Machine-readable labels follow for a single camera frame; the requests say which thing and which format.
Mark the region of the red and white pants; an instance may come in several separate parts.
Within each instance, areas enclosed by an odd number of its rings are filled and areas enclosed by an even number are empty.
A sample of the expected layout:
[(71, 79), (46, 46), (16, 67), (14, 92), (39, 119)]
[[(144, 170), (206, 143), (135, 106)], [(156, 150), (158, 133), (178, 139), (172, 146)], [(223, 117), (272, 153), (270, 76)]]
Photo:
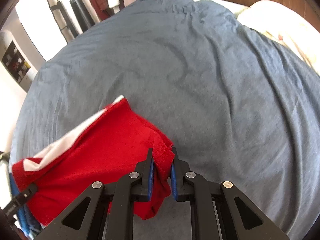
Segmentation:
[(19, 190), (37, 185), (27, 205), (42, 225), (48, 225), (93, 182), (118, 181), (152, 152), (151, 200), (134, 205), (136, 215), (149, 219), (170, 194), (172, 146), (165, 134), (119, 96), (33, 157), (15, 163), (12, 173)]

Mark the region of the grey bed blanket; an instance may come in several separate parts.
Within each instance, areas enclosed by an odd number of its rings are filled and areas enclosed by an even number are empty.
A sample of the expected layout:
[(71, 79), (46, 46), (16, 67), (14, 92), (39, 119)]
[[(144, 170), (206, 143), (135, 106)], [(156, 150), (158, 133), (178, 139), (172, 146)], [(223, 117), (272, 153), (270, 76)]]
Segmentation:
[(211, 1), (139, 0), (46, 62), (18, 117), (12, 164), (123, 95), (179, 156), (230, 180), (290, 239), (319, 217), (319, 75)]

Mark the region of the black rolled tubes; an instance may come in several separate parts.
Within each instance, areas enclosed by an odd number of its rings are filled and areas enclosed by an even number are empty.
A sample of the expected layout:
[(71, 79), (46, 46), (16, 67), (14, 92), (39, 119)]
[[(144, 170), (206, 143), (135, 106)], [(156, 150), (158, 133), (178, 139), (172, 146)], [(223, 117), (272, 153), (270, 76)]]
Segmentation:
[(82, 0), (70, 0), (69, 2), (83, 33), (95, 25), (93, 18)]

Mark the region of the cream pillow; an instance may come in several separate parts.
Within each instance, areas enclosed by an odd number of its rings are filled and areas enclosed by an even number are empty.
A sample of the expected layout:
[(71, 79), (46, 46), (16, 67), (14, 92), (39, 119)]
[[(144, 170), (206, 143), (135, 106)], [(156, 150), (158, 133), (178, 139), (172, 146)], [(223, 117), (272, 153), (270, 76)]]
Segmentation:
[(241, 24), (289, 48), (319, 73), (319, 31), (293, 10), (269, 0), (250, 7), (224, 0), (193, 1), (212, 1), (227, 8)]

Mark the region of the wall poster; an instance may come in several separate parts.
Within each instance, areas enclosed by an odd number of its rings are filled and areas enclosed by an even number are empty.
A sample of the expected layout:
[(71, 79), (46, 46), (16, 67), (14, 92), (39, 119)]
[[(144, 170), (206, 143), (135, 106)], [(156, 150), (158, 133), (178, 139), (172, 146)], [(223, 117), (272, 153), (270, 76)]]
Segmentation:
[(3, 57), (2, 63), (12, 77), (20, 83), (30, 69), (30, 65), (24, 59), (13, 41), (9, 44)]

